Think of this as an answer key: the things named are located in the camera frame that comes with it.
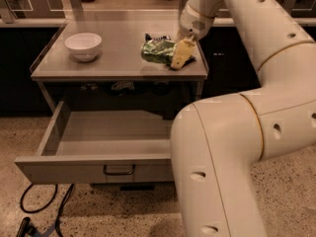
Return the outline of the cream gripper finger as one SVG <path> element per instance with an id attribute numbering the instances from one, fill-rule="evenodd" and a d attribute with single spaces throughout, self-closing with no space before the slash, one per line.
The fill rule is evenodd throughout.
<path id="1" fill-rule="evenodd" d="M 196 43 L 191 39 L 181 39 L 175 46 L 171 67 L 181 69 L 192 56 Z"/>

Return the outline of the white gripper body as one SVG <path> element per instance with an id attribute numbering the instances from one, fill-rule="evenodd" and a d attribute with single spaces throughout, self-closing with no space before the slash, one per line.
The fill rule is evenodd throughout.
<path id="1" fill-rule="evenodd" d="M 204 38 L 213 25 L 215 11 L 212 5 L 188 2 L 179 18 L 179 34 L 182 38 Z"/>

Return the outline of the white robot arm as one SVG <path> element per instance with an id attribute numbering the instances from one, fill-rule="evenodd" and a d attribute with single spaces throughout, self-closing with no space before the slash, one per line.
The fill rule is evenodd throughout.
<path id="1" fill-rule="evenodd" d="M 185 36 L 204 37 L 226 6 L 260 88 L 183 108 L 171 160 L 186 237 L 268 237 L 252 164 L 316 141 L 316 43 L 276 0 L 188 0 Z"/>

